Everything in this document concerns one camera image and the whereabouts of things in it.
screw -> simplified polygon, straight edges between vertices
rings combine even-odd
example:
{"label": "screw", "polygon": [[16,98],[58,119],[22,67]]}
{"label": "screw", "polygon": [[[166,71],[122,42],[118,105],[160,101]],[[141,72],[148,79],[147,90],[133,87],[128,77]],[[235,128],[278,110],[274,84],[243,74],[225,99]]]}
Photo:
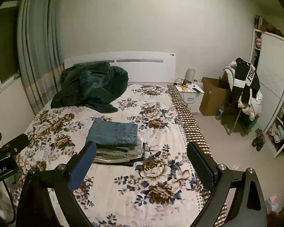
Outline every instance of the screw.
{"label": "screw", "polygon": [[58,170],[63,170],[64,168],[65,168],[65,164],[59,164],[58,166],[57,166],[57,169]]}
{"label": "screw", "polygon": [[33,167],[33,168],[31,168],[31,169],[29,170],[29,173],[30,173],[30,174],[34,174],[36,171],[37,171],[36,168]]}
{"label": "screw", "polygon": [[218,167],[219,167],[222,171],[226,170],[226,168],[227,168],[226,165],[224,165],[224,164],[219,164]]}
{"label": "screw", "polygon": [[254,169],[252,169],[252,168],[248,168],[248,169],[247,169],[247,171],[248,171],[250,174],[255,173],[255,170],[254,170]]}

black and white jacket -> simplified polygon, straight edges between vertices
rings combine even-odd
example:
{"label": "black and white jacket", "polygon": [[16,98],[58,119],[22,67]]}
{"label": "black and white jacket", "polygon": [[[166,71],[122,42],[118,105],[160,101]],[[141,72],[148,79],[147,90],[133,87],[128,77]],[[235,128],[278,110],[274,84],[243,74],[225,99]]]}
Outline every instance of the black and white jacket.
{"label": "black and white jacket", "polygon": [[231,97],[232,104],[237,104],[242,95],[242,102],[250,105],[252,97],[257,98],[259,89],[260,82],[255,67],[241,58],[236,59],[235,79]]}

window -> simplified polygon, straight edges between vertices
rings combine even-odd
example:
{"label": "window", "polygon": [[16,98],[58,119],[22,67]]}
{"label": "window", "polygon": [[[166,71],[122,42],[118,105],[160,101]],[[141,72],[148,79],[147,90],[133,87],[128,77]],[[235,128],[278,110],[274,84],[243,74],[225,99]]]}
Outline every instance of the window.
{"label": "window", "polygon": [[0,92],[19,77],[17,18],[19,1],[0,6]]}

curtain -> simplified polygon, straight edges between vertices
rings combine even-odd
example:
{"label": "curtain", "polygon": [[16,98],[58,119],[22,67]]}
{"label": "curtain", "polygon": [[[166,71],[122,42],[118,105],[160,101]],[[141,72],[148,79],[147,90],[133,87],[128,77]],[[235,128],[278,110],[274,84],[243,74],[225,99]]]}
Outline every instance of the curtain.
{"label": "curtain", "polygon": [[60,90],[64,69],[57,45],[58,0],[21,0],[17,48],[24,89],[37,114]]}

headboard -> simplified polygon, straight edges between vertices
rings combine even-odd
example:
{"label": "headboard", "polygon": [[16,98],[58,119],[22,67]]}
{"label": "headboard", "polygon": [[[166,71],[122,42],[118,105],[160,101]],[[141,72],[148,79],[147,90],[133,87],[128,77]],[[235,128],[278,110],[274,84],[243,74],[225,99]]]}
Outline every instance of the headboard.
{"label": "headboard", "polygon": [[151,51],[112,51],[70,57],[64,67],[78,63],[108,61],[128,72],[129,82],[166,82],[175,80],[176,54]]}

